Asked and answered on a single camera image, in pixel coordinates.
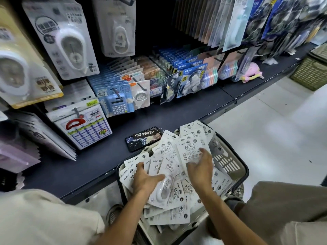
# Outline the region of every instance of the pink toy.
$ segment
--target pink toy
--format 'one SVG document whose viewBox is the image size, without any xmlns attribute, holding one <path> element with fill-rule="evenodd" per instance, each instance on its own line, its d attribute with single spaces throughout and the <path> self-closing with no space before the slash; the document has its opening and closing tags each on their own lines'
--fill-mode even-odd
<svg viewBox="0 0 327 245">
<path fill-rule="evenodd" d="M 246 71 L 246 73 L 240 77 L 240 80 L 242 80 L 243 83 L 247 83 L 248 81 L 258 77 L 264 79 L 264 77 L 262 76 L 262 72 L 259 69 L 259 66 L 256 63 L 252 62 L 250 63 L 250 66 Z"/>
</svg>

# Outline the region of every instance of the phone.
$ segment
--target phone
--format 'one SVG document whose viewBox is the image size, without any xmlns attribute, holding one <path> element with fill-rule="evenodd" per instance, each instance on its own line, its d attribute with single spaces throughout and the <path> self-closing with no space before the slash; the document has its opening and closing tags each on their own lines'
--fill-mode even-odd
<svg viewBox="0 0 327 245">
<path fill-rule="evenodd" d="M 133 152 L 144 148 L 147 145 L 153 144 L 161 139 L 163 129 L 152 127 L 150 129 L 134 133 L 132 136 L 125 138 L 129 152 Z"/>
</svg>

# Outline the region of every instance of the hand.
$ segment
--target hand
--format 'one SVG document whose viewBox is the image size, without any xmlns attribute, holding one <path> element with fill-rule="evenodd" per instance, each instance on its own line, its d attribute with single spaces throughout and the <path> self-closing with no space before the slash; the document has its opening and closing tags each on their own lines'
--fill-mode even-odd
<svg viewBox="0 0 327 245">
<path fill-rule="evenodd" d="M 202 152 L 199 163 L 189 162 L 186 164 L 188 176 L 195 191 L 200 195 L 205 191 L 212 191 L 212 156 L 204 148 L 200 148 Z"/>
<path fill-rule="evenodd" d="M 136 167 L 137 170 L 132 185 L 133 193 L 136 195 L 138 192 L 143 192 L 149 198 L 158 182 L 165 179 L 165 175 L 159 174 L 155 176 L 149 176 L 144 170 L 143 162 L 139 162 Z"/>
</svg>

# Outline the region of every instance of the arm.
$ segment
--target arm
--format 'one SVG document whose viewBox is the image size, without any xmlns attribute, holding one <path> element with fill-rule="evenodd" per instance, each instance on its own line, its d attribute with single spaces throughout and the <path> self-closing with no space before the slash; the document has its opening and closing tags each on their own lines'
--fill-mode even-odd
<svg viewBox="0 0 327 245">
<path fill-rule="evenodd" d="M 96 245 L 132 244 L 144 205 L 147 203 L 157 183 L 164 178 L 164 174 L 149 176 L 143 168 L 143 163 L 137 164 L 137 171 L 133 182 L 133 197 L 128 201 L 114 223 L 97 240 Z"/>
<path fill-rule="evenodd" d="M 225 245 L 267 245 L 247 227 L 224 201 L 212 190 L 212 156 L 200 149 L 202 158 L 198 164 L 188 163 L 190 181 L 202 200 L 219 236 Z"/>
</svg>

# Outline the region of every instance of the number tag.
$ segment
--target number tag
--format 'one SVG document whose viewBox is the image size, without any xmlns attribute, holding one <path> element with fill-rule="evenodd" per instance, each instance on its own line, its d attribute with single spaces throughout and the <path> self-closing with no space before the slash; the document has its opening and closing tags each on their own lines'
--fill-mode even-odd
<svg viewBox="0 0 327 245">
<path fill-rule="evenodd" d="M 142 132 L 133 134 L 133 139 L 145 138 L 145 137 L 148 137 L 148 136 L 156 135 L 157 133 L 159 133 L 159 131 L 157 129 L 142 131 Z"/>
</svg>

